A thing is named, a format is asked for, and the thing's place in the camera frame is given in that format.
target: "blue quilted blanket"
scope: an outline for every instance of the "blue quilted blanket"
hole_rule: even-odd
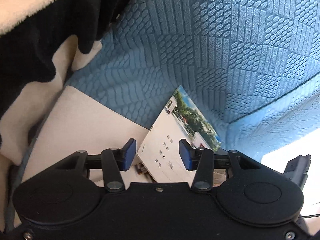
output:
[[[150,128],[178,85],[260,161],[320,127],[320,0],[131,0],[68,84]]]

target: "black circular cover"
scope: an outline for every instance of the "black circular cover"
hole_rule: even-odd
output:
[[[230,215],[258,226],[296,219],[304,200],[296,184],[267,169],[241,170],[220,185],[216,197]]]
[[[72,170],[36,175],[22,183],[13,194],[17,213],[40,225],[79,220],[90,213],[99,201],[99,188]]]

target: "metal screw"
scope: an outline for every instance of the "metal screw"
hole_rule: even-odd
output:
[[[296,237],[296,234],[290,231],[285,235],[285,240],[293,240],[295,237]]]
[[[156,187],[156,192],[162,192],[163,190],[163,187]]]
[[[33,239],[33,235],[30,234],[29,232],[25,232],[25,233],[23,233],[23,238],[25,240],[32,240]]]
[[[113,190],[121,189],[122,186],[123,186],[123,184],[119,181],[111,181],[107,184],[107,187],[109,189],[113,189]]]
[[[195,183],[195,187],[200,190],[208,189],[210,187],[208,182],[205,181],[197,181]]]

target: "blue fabric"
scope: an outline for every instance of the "blue fabric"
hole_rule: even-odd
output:
[[[319,19],[320,0],[132,0],[68,84],[146,128],[181,84],[260,161],[320,127]]]

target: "booklet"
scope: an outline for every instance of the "booklet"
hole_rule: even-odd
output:
[[[137,152],[156,182],[188,182],[191,185],[196,171],[187,171],[180,158],[179,141],[182,138],[194,148],[217,151],[221,145],[212,125],[179,86]]]

